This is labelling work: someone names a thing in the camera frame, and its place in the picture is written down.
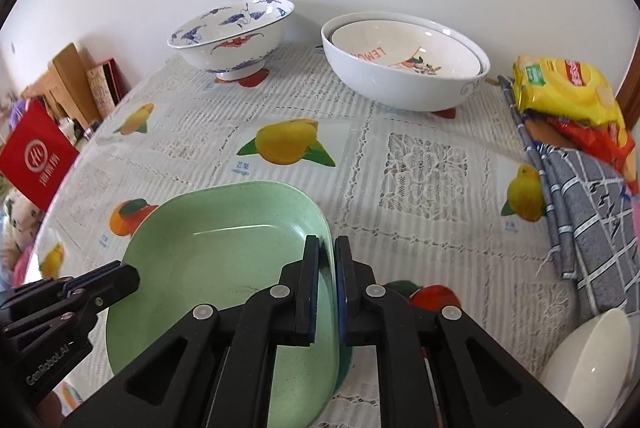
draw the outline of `table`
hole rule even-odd
[[[371,265],[380,283],[449,286],[538,375],[574,326],[575,296],[548,260],[543,220],[500,215],[526,156],[499,88],[482,83],[449,120],[359,96],[335,76],[321,46],[283,45],[266,67],[266,80],[249,88],[218,84],[174,56],[137,85],[56,195],[34,248],[40,262],[56,243],[65,251],[60,275],[121,259],[129,236],[111,219],[122,202],[159,205],[209,186],[278,180],[318,203],[334,236],[350,237],[354,258]],[[135,112],[144,126],[124,126]],[[318,122],[335,167],[238,156],[261,127],[291,119]],[[112,376],[105,324],[102,314],[90,337],[94,351],[69,376],[83,397]],[[361,348],[314,426],[374,426],[378,408],[375,354]]]

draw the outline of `green tray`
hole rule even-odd
[[[140,289],[113,305],[107,319],[114,373],[199,303],[225,309],[276,284],[282,266],[302,258],[308,234],[320,238],[330,261],[320,268],[316,341],[308,348],[278,347],[268,426],[309,426],[331,399],[338,366],[343,374],[350,354],[342,351],[340,364],[329,226],[308,196],[282,183],[180,195],[140,225],[123,258],[138,269]]]

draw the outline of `red package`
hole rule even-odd
[[[548,123],[571,139],[578,149],[614,167],[625,177],[631,191],[638,192],[636,144],[628,133],[621,134],[626,135],[626,142],[623,145],[618,143],[619,128],[616,123],[589,127],[559,117],[549,117]]]
[[[0,172],[46,211],[76,157],[42,105],[31,104],[0,152]]]

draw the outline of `white circular logo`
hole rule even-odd
[[[34,139],[24,150],[24,163],[33,173],[40,173],[49,160],[49,152],[44,142]]]

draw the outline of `silver screw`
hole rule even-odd
[[[372,298],[382,298],[386,294],[386,289],[382,285],[371,284],[367,286],[365,292]]]
[[[198,305],[193,310],[193,317],[196,319],[207,319],[213,315],[213,307],[211,305],[207,305],[203,303],[203,305]]]
[[[269,294],[274,298],[286,298],[289,296],[291,289],[289,289],[286,285],[274,285]]]
[[[447,305],[446,307],[443,307],[442,315],[446,319],[450,319],[452,322],[454,322],[456,321],[456,319],[462,318],[462,311],[454,305]]]

